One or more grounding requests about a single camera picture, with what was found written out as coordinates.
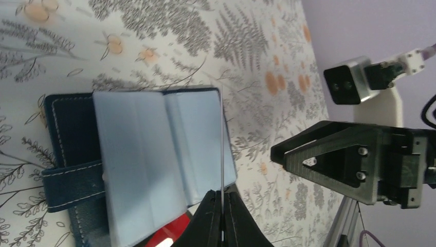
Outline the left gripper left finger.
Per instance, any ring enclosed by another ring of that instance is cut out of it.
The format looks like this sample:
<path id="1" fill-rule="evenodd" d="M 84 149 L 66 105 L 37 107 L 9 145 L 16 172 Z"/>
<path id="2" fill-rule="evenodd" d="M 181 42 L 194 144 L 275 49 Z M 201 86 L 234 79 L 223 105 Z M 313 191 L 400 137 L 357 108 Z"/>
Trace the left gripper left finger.
<path id="1" fill-rule="evenodd" d="M 208 191 L 174 247 L 218 247 L 222 243 L 221 191 Z"/>

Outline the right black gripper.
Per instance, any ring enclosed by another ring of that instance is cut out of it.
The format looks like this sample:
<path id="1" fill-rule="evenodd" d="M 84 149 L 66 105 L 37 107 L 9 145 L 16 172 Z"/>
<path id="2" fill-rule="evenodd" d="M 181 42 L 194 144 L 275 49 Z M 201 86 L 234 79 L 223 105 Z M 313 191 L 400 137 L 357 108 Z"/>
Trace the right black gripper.
<path id="1" fill-rule="evenodd" d="M 435 189 L 435 130 L 391 128 L 380 170 L 384 136 L 375 125 L 323 120 L 272 146 L 270 158 L 366 205 L 419 208 L 423 186 Z"/>

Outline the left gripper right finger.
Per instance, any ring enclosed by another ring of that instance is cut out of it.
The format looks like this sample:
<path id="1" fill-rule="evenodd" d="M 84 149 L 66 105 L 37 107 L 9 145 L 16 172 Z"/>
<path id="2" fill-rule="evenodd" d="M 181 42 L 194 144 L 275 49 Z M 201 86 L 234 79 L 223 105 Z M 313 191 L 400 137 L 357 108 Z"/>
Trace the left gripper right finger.
<path id="1" fill-rule="evenodd" d="M 223 246 L 272 246 L 244 204 L 237 186 L 224 190 Z"/>

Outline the blue leather card holder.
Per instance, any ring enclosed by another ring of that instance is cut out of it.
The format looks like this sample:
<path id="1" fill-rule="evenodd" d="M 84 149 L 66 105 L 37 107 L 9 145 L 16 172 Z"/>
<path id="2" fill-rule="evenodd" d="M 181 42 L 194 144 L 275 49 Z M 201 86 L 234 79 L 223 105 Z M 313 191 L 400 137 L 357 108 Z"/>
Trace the blue leather card holder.
<path id="1" fill-rule="evenodd" d="M 134 246 L 221 187 L 215 87 L 53 94 L 44 110 L 56 165 L 48 211 L 68 211 L 76 246 Z M 224 117 L 224 187 L 237 172 Z"/>

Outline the blue card with grey stripe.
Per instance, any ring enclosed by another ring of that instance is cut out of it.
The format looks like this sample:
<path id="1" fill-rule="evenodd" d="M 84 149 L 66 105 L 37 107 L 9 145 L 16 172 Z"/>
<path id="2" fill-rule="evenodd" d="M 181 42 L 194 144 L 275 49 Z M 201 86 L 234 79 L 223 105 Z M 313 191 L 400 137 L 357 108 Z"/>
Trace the blue card with grey stripe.
<path id="1" fill-rule="evenodd" d="M 222 93 L 223 87 L 221 86 L 220 92 L 219 92 L 219 98 L 220 98 L 220 131 L 221 131 L 221 218 L 220 218 L 220 231 L 221 231 L 221 240 L 220 240 L 220 246 L 223 246 L 225 243 L 225 233 L 224 233 L 224 182 L 225 182 L 225 174 L 224 174 L 224 106 L 223 106 L 223 93 Z"/>

